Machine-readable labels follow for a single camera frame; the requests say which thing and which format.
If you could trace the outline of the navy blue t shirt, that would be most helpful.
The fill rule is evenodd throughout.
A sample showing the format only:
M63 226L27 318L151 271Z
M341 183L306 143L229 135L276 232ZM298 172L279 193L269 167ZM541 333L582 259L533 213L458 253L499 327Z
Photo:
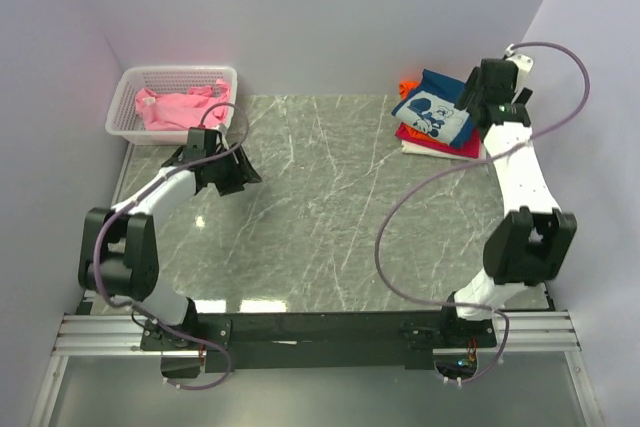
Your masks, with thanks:
M417 86L409 90L391 114L435 141L461 148L474 130L469 113L455 107L464 86L460 80L425 69Z

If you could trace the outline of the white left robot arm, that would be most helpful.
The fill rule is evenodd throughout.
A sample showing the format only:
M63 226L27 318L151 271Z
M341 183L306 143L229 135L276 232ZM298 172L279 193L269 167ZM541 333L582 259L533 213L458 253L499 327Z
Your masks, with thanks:
M206 187L226 196L261 181L240 144L227 144L217 129L190 129L186 143L141 190L86 214L80 286L103 295L111 306L132 307L165 325L164 336L176 348L193 346L200 335L195 303L159 280L156 230Z

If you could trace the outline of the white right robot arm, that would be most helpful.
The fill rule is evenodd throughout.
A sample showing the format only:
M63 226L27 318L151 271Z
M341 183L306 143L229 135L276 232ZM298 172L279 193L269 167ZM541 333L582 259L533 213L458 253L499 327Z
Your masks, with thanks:
M550 193L534 146L523 85L533 61L521 54L484 59L456 101L478 131L498 179L504 218L485 243L482 268L453 293L442 310L439 334L460 346L511 297L554 279L577 230Z

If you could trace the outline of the folded magenta t shirt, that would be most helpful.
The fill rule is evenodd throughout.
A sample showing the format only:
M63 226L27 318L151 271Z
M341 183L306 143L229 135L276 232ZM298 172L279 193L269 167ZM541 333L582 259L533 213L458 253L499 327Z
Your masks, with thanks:
M473 131L469 140L459 148L439 142L404 123L398 126L395 136L401 141L401 151L405 154L458 160L475 160L483 155L481 141L476 131Z

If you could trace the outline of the folded orange t shirt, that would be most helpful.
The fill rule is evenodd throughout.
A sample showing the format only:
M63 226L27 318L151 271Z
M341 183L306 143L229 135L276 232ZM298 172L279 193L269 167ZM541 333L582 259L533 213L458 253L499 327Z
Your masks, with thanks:
M408 97L409 93L418 85L419 85L418 81L405 80L400 82L398 86L398 91L401 99L405 100ZM422 132L414 128L406 126L405 130L408 132L408 135L414 139L418 139L420 141L426 141L428 139L428 137L425 134L423 134Z

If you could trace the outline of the pink t shirt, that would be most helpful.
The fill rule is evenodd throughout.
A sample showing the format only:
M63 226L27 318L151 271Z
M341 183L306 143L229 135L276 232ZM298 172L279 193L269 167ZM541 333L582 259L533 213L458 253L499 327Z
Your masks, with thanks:
M147 131L187 131L224 124L229 117L231 85L218 79L214 85L190 87L186 93L158 94L141 89L135 110Z

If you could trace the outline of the folded white t shirt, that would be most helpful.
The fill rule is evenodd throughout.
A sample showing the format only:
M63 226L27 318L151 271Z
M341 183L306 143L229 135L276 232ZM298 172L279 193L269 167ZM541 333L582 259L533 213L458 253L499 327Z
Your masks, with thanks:
M485 149L478 142L471 142L461 149L455 149L440 144L433 146L422 146L413 142L402 140L401 151L404 154L424 155L450 160L475 161L485 158Z

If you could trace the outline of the white perforated plastic basket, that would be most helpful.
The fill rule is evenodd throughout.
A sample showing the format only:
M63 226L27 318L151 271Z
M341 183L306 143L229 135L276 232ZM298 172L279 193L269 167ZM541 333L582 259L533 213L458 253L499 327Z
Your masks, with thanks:
M135 109L135 96L142 89L157 94L186 93L190 87L223 80L230 85L230 102L236 101L238 75L233 67L212 65L151 65L124 71L109 107L105 129L133 145L181 145L186 131L147 131Z

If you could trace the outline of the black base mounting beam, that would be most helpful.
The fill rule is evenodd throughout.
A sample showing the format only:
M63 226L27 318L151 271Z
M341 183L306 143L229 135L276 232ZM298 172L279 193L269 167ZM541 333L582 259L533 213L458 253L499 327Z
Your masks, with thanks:
M491 321L441 311L201 314L195 341L147 323L144 352L202 355L207 373L400 366L431 370L438 349L492 348Z

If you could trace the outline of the aluminium extrusion rail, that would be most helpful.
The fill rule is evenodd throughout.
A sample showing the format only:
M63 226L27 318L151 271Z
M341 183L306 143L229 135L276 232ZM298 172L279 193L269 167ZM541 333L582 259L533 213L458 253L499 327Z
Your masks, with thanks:
M509 353L577 352L581 349L567 312L509 312ZM66 315L52 348L54 357L139 356L143 330L123 315Z

